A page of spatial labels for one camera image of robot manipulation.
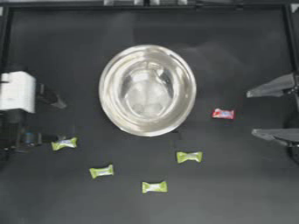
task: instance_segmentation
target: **candy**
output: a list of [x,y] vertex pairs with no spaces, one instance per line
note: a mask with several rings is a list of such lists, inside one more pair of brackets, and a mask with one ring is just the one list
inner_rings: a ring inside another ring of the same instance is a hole
[[149,192],[168,193],[169,192],[168,182],[164,181],[162,183],[157,184],[149,184],[143,182],[143,193]]
[[213,111],[213,118],[236,119],[236,110],[222,110],[220,108]]
[[89,171],[90,171],[91,177],[94,179],[98,178],[98,177],[102,177],[102,176],[115,175],[113,164],[106,168],[98,168],[98,169],[97,168],[90,168]]
[[201,162],[202,161],[202,152],[197,151],[193,153],[188,153],[188,152],[178,151],[177,152],[177,160],[178,160],[178,164],[184,163],[188,160],[194,160],[197,162]]
[[62,149],[65,147],[77,148],[78,147],[78,138],[74,137],[73,139],[61,140],[57,143],[51,143],[51,147],[55,151],[58,151],[59,149]]

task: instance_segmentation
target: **silver bowl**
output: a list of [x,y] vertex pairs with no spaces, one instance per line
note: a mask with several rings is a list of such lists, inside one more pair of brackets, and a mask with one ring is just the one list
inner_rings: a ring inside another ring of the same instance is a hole
[[160,136],[178,128],[192,113],[196,96],[190,66],[158,45],[126,49],[101,76],[99,99],[107,116],[138,136]]

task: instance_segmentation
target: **black table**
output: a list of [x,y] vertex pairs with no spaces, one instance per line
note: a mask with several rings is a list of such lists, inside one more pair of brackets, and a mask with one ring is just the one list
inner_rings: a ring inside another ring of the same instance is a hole
[[[7,61],[70,105],[41,106],[31,124],[79,137],[79,148],[47,145],[14,157],[0,172],[2,223],[298,223],[299,168],[285,148],[250,134],[282,127],[296,98],[246,98],[293,70],[280,11],[21,9],[10,42]],[[121,131],[99,104],[106,64],[142,44],[177,51],[200,86],[180,133],[153,138]],[[237,120],[213,120],[216,108],[236,109]],[[178,150],[204,151],[202,163],[177,164]],[[117,176],[93,180],[90,168],[110,163]],[[169,193],[142,194],[142,181],[162,180]]]

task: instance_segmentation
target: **green candy wrapper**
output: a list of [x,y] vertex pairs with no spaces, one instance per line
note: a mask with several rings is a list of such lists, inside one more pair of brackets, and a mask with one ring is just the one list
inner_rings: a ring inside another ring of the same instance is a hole
[[178,164],[184,163],[188,160],[194,160],[197,162],[201,162],[202,161],[202,152],[197,151],[193,153],[188,153],[188,152],[178,151],[177,159],[178,159]]
[[115,175],[115,171],[114,171],[114,165],[111,164],[109,167],[106,168],[90,168],[89,169],[91,177],[95,179],[97,177],[101,176],[107,176],[107,175]]
[[62,149],[65,147],[77,148],[78,147],[78,138],[74,137],[73,139],[61,140],[57,143],[51,143],[51,147],[55,151],[58,151],[59,149]]
[[149,192],[168,193],[169,192],[168,182],[165,181],[158,184],[149,184],[143,182],[143,193]]

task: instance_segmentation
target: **black surface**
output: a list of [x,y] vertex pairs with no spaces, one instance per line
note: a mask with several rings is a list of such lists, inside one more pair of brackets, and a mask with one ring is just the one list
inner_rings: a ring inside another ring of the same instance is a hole
[[[197,76],[180,134],[131,136],[99,105],[106,64],[141,44],[176,50]],[[2,223],[298,223],[298,165],[250,134],[284,126],[296,99],[246,99],[249,89],[292,72],[281,12],[19,11],[9,61],[70,105],[41,106],[33,126],[77,135],[79,148],[17,155],[0,172]],[[237,120],[213,120],[216,108],[236,109]],[[178,165],[177,150],[204,151],[202,163]],[[117,176],[93,180],[89,168],[109,163]],[[162,180],[170,192],[143,195],[142,181]]]

